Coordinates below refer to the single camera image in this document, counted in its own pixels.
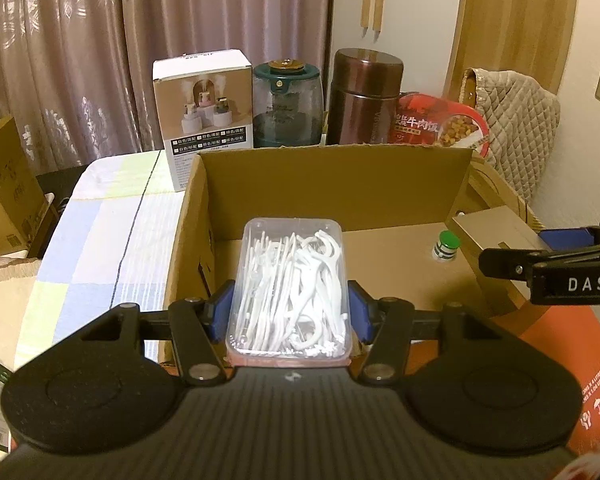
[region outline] white cabinet door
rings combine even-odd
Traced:
[[[440,96],[456,31],[460,0],[384,0],[380,33],[360,27],[362,0],[334,0],[329,80],[340,48],[362,47],[399,57],[404,63],[401,90]]]

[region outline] glass kettle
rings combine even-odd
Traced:
[[[253,146],[309,146],[322,135],[320,70],[297,59],[253,70]]]

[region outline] tablecloth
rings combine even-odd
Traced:
[[[184,192],[164,151],[102,158],[81,176],[33,285],[15,367],[124,301],[162,309]],[[157,342],[146,356],[156,360]]]

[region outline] brown thermos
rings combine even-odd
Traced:
[[[341,48],[331,81],[327,144],[386,142],[400,97],[402,61],[377,50]]]

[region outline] quilted fabric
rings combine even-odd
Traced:
[[[475,109],[489,127],[486,160],[504,179],[529,200],[554,146],[560,122],[560,103],[532,77],[507,70],[475,73]],[[462,102],[464,81],[460,95]]]

